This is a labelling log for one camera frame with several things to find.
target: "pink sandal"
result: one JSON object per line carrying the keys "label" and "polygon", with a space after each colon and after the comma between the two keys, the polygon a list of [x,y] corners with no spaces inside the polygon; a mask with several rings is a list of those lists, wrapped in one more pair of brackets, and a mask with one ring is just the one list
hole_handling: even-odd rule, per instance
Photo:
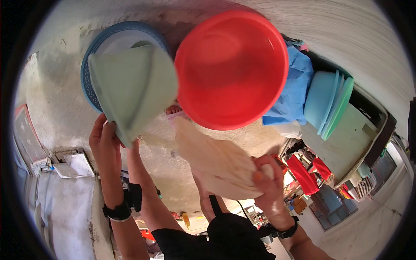
{"label": "pink sandal", "polygon": [[[178,102],[173,103],[172,106],[181,107]],[[173,113],[173,114],[166,114],[166,117],[168,118],[168,122],[171,125],[171,127],[173,127],[173,118],[176,117],[176,116],[181,116],[181,117],[185,118],[186,120],[189,120],[189,117],[185,114],[183,109],[181,111]]]}

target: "blue plastic bag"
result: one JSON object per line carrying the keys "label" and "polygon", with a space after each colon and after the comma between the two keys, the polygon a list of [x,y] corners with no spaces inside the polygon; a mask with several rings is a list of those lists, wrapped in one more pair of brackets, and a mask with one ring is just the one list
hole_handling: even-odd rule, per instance
{"label": "blue plastic bag", "polygon": [[299,121],[306,124],[303,107],[306,100],[306,91],[313,78],[314,72],[310,58],[301,53],[293,45],[286,43],[289,56],[289,71],[285,87],[273,107],[264,114],[264,126],[286,124]]}

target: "yellow bottle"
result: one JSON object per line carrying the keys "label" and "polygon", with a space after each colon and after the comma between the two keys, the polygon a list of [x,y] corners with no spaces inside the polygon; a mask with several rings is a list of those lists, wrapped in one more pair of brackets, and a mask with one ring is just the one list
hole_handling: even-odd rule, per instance
{"label": "yellow bottle", "polygon": [[191,223],[189,222],[188,214],[186,212],[183,212],[182,213],[182,218],[183,218],[183,221],[185,222],[185,226],[189,230],[189,226],[191,225]]}

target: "black watch strap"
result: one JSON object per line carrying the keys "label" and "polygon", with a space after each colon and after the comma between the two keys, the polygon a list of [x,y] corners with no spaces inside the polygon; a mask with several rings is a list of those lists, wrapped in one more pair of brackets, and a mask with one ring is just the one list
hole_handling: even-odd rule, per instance
{"label": "black watch strap", "polygon": [[295,232],[297,230],[297,226],[298,226],[297,222],[299,221],[299,218],[295,217],[295,216],[291,216],[291,217],[295,220],[295,225],[293,227],[289,228],[288,230],[285,230],[285,231],[277,230],[277,236],[278,237],[280,237],[280,238],[291,238],[295,234]]}
{"label": "black watch strap", "polygon": [[131,216],[131,209],[127,204],[126,197],[122,204],[116,206],[114,209],[110,209],[104,204],[103,207],[104,216],[118,222],[126,221]]}

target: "window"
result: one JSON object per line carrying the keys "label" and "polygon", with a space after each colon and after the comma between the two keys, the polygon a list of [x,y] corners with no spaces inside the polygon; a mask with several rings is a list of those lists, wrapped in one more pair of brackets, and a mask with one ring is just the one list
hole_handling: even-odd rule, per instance
{"label": "window", "polygon": [[390,175],[394,172],[397,168],[396,163],[394,162],[393,158],[389,154],[388,151],[384,153],[384,156],[381,157],[378,162],[373,166],[373,174],[376,177],[377,184],[374,189],[371,191],[371,195],[379,191],[379,189],[383,186],[383,184],[387,181]]}
{"label": "window", "polygon": [[358,210],[352,200],[346,199],[328,185],[323,185],[311,199],[313,203],[309,208],[324,230],[330,229]]}

